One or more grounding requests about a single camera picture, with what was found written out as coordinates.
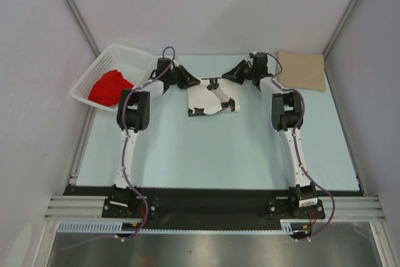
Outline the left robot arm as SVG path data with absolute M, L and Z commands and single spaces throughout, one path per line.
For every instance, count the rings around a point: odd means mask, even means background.
M 173 85 L 188 89 L 198 84 L 200 80 L 182 65 L 169 58 L 159 58 L 156 69 L 144 84 L 121 92 L 116 116 L 122 134 L 121 159 L 108 200 L 123 216 L 134 215 L 142 198 L 136 189 L 132 168 L 138 137 L 149 126 L 151 100 Z

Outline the white t shirt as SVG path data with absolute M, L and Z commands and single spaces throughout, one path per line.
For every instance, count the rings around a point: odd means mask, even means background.
M 201 79 L 187 89 L 188 116 L 236 113 L 241 109 L 239 85 L 223 78 Z

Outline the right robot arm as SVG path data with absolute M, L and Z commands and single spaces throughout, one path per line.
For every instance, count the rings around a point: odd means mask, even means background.
M 277 57 L 269 53 L 253 52 L 249 60 L 242 60 L 222 78 L 237 84 L 245 80 L 267 96 L 271 105 L 272 128 L 279 134 L 288 155 L 293 184 L 288 188 L 286 206 L 296 218 L 308 216 L 310 210 L 318 207 L 316 189 L 319 187 L 309 174 L 301 140 L 301 127 L 305 115 L 305 101 L 302 94 L 293 88 L 286 88 L 277 80 L 284 69 Z

